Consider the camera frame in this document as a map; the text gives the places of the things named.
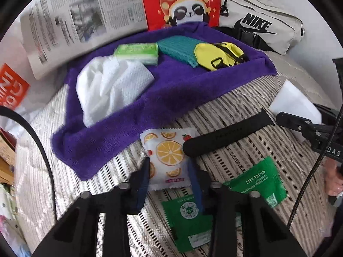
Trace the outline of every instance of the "human hand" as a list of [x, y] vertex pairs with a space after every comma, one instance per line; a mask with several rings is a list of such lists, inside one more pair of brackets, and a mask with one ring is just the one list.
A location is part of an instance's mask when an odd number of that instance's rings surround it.
[[328, 158], [325, 161], [326, 169], [325, 192], [330, 196], [337, 196], [343, 191], [343, 176], [338, 172], [338, 162]]

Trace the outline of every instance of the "bed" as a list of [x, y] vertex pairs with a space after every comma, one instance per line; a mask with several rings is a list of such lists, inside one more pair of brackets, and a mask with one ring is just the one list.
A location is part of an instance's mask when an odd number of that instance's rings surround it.
[[[195, 127], [205, 134], [234, 124], [257, 114], [261, 107], [268, 109], [286, 78], [315, 103], [333, 107], [330, 99], [309, 74], [288, 56], [266, 52], [278, 71], [277, 76], [260, 77], [211, 102], [195, 108], [167, 127]], [[57, 215], [85, 190], [99, 194], [111, 190], [126, 180], [142, 163], [145, 153], [136, 141], [109, 161], [92, 179], [80, 181], [75, 173], [58, 160], [51, 149], [52, 134], [64, 123], [66, 112], [65, 85], [38, 114], [32, 127], [42, 141], [54, 175]], [[269, 116], [275, 117], [267, 110]], [[307, 141], [300, 144], [285, 128], [268, 127], [220, 150], [198, 159], [212, 179], [224, 182], [237, 177], [266, 156], [271, 156], [287, 190], [287, 198], [275, 212], [287, 222], [297, 194], [314, 165], [318, 154]], [[17, 144], [15, 182], [17, 188], [18, 220], [26, 241], [33, 252], [54, 224], [49, 176], [42, 156], [31, 137], [25, 133]], [[314, 175], [296, 213], [291, 231], [308, 256], [312, 256], [329, 227], [334, 208], [326, 201], [323, 168]], [[132, 256], [207, 256], [208, 245], [180, 254], [173, 242], [162, 208], [162, 201], [191, 194], [190, 188], [149, 192], [138, 216], [128, 216]], [[100, 217], [97, 256], [101, 256], [105, 218]], [[242, 255], [242, 232], [238, 228], [238, 256]]]

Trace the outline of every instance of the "green packet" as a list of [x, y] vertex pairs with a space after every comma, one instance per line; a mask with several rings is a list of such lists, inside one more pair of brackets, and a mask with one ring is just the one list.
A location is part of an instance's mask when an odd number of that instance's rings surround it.
[[193, 195], [162, 202], [162, 206], [180, 253], [210, 242], [212, 215], [199, 213]]
[[121, 44], [113, 55], [121, 60], [137, 60], [144, 65], [157, 65], [158, 46], [156, 43]]
[[272, 208], [287, 196], [271, 157], [265, 158], [237, 178], [225, 182], [224, 185], [229, 186], [232, 191], [240, 193], [257, 190]]

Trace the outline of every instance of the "yellow bag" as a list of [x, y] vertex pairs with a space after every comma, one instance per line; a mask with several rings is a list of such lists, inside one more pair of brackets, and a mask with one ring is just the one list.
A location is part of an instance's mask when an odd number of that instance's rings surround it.
[[249, 59], [242, 49], [230, 42], [199, 43], [194, 49], [199, 65], [214, 71], [244, 63]]

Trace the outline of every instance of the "teal cloth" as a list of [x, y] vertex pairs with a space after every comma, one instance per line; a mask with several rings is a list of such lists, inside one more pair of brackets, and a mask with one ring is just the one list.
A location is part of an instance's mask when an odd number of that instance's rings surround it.
[[158, 49], [175, 60], [189, 64], [192, 67], [199, 66], [194, 54], [195, 46], [203, 43], [197, 39], [184, 36], [167, 37], [157, 42]]

